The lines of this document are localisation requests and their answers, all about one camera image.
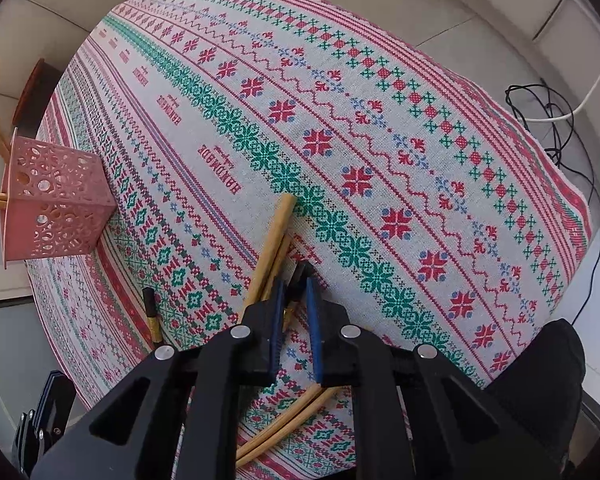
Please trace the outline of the dark black chopstick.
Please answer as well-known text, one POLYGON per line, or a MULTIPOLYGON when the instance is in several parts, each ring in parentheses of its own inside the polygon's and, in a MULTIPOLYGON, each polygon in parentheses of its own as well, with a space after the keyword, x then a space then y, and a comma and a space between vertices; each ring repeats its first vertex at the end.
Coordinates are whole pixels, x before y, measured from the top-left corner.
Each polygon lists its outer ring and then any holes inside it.
POLYGON ((294 310, 300 304, 304 293, 306 292, 306 282, 314 274, 315 269, 308 260, 301 260, 296 264, 294 273, 291 275, 291 279, 287 285, 285 297, 284 297, 284 315, 283 315, 283 331, 286 332, 289 324, 291 323, 292 317, 294 316, 294 310))

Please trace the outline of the lowest wooden chopstick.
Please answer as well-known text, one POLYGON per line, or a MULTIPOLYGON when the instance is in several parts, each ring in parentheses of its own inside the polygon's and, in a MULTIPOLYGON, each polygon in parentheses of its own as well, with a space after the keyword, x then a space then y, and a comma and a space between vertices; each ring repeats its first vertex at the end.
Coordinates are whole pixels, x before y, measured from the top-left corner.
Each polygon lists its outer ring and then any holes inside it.
POLYGON ((309 418, 315 415, 331 398, 340 393, 341 387, 323 388, 324 391, 301 412, 296 418, 288 422, 286 426, 283 426, 281 430, 278 430, 276 434, 273 434, 265 442, 258 445, 254 450, 249 452, 247 455, 242 456, 239 460, 236 460, 235 466, 237 468, 246 466, 260 455, 268 451, 270 448, 275 446, 281 440, 284 440, 300 426, 302 426, 309 418))

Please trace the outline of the red brown trash bin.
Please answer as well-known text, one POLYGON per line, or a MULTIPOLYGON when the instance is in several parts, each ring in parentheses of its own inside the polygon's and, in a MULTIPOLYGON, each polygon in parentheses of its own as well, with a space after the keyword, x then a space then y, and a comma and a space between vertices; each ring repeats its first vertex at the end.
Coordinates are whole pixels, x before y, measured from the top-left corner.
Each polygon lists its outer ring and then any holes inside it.
POLYGON ((44 58, 36 62, 12 116, 12 126, 18 129, 20 136, 36 137, 61 75, 62 71, 48 64, 44 58))

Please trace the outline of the patterned woven tablecloth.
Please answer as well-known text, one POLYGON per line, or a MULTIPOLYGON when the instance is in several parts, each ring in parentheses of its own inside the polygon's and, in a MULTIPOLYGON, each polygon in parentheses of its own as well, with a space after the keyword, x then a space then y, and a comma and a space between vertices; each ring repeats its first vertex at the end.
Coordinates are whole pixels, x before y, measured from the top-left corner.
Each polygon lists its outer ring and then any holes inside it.
POLYGON ((324 0, 128 0, 76 51, 36 138, 100 157, 117 208, 89 254, 27 264, 91 404, 35 478, 562 475, 584 355, 553 312, 590 210, 472 81, 324 0), (238 316, 283 193, 277 278, 308 260, 346 308, 349 385, 315 381, 306 293, 274 382, 246 384, 238 316), (315 384, 341 390, 237 468, 315 384))

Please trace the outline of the light wooden chopstick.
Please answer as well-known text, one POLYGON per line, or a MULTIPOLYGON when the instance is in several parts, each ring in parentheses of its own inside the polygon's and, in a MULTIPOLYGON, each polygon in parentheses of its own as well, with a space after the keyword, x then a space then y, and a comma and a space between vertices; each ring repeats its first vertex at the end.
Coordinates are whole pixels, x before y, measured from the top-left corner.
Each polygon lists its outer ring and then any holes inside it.
POLYGON ((264 239, 263 248, 260 252, 256 268, 251 275, 249 288, 242 304, 242 312, 238 316, 239 322, 242 322, 247 308, 258 302, 261 297, 262 289, 270 275, 279 246, 282 244, 295 203, 296 196, 288 193, 279 195, 273 217, 268 225, 268 232, 264 239))

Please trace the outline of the pink perforated utensil holder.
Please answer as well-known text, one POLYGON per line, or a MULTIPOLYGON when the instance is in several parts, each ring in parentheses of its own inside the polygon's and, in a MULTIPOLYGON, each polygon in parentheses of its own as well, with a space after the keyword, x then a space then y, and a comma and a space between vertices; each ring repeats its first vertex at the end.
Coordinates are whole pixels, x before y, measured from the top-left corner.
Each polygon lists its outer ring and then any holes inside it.
POLYGON ((117 208, 97 155, 12 135, 0 212, 5 264, 92 252, 117 208))

